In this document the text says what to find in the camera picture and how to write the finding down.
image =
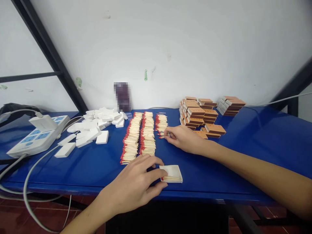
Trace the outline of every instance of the matchstick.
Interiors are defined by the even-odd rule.
[[[140,136],[140,154],[155,155],[154,119],[152,112],[144,112]]]
[[[133,119],[131,119],[127,128],[127,133],[123,139],[123,153],[121,155],[121,165],[127,165],[134,160],[137,155],[138,140],[140,136],[140,126],[142,122],[143,113],[135,112]]]
[[[160,135],[160,139],[164,138],[165,129],[168,126],[167,123],[167,116],[166,115],[157,115],[156,116],[156,123],[155,123],[155,131],[158,131],[158,135]]]

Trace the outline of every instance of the table surface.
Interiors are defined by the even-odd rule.
[[[169,126],[177,126],[178,109],[133,110],[151,111],[154,118],[158,112],[166,112]],[[77,112],[50,113],[52,117]],[[25,137],[34,127],[23,116],[0,128],[0,159],[10,158],[6,152]],[[235,117],[219,115],[215,124],[224,127],[227,133],[211,140],[238,152],[285,167],[312,178],[312,123],[278,112],[270,107],[242,108]],[[34,169],[29,179],[29,190],[33,192],[97,195],[125,167],[120,165],[129,120],[124,128],[107,127],[108,143],[92,142],[75,148],[67,158],[55,158],[53,152]],[[69,133],[62,135],[62,140]],[[271,204],[274,201],[254,185],[225,166],[202,156],[189,154],[169,144],[165,139],[156,139],[156,155],[165,165],[177,164],[183,176],[182,184],[169,184],[157,199],[163,200],[211,200]],[[22,190],[25,177],[31,166],[43,153],[33,156],[2,184]]]

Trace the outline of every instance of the white power strip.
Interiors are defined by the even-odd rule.
[[[19,158],[23,154],[34,155],[46,151],[53,144],[64,126],[70,118],[67,115],[52,118],[58,127],[51,131],[41,132],[39,129],[33,130],[16,146],[10,149],[7,154],[13,158]]]

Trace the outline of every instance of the finger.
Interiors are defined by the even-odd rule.
[[[173,144],[174,146],[177,146],[177,140],[171,138],[170,136],[165,136],[164,137],[170,144]]]
[[[168,184],[166,182],[158,182],[155,186],[149,187],[143,196],[143,203],[147,204],[154,197],[157,197],[160,192],[167,186]]]
[[[150,185],[155,180],[158,180],[164,176],[168,176],[168,173],[163,169],[157,168],[155,170],[152,170],[152,171],[145,173],[145,176],[147,177],[147,179],[149,181],[149,185]]]
[[[161,166],[164,165],[163,161],[156,156],[150,156],[149,158],[147,158],[146,160],[142,162],[142,166],[144,170],[146,170],[147,168],[151,167],[154,164],[159,164]]]
[[[144,155],[140,154],[132,162],[135,162],[136,164],[139,164],[139,163],[143,162],[144,160],[146,160],[149,157],[150,157],[149,154],[144,154]]]
[[[176,136],[173,133],[170,133],[172,139],[176,140]]]
[[[166,127],[165,131],[163,132],[164,136],[167,136],[168,133],[172,134],[174,132],[174,127]]]

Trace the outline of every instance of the floor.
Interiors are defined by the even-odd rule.
[[[72,199],[89,205],[95,197],[72,196]],[[67,215],[67,207],[52,202],[30,203],[38,219],[48,228],[61,230]],[[246,211],[253,219],[259,219],[250,206]],[[282,207],[259,207],[266,218],[286,217],[286,209]],[[80,211],[71,209],[67,223],[70,223]],[[230,234],[241,233],[233,218],[229,218]],[[261,227],[265,234],[296,234],[300,233],[299,227]],[[0,199],[0,234],[47,234],[49,232],[41,229],[30,217],[23,201],[11,201]],[[105,225],[101,226],[97,234],[105,233]]]

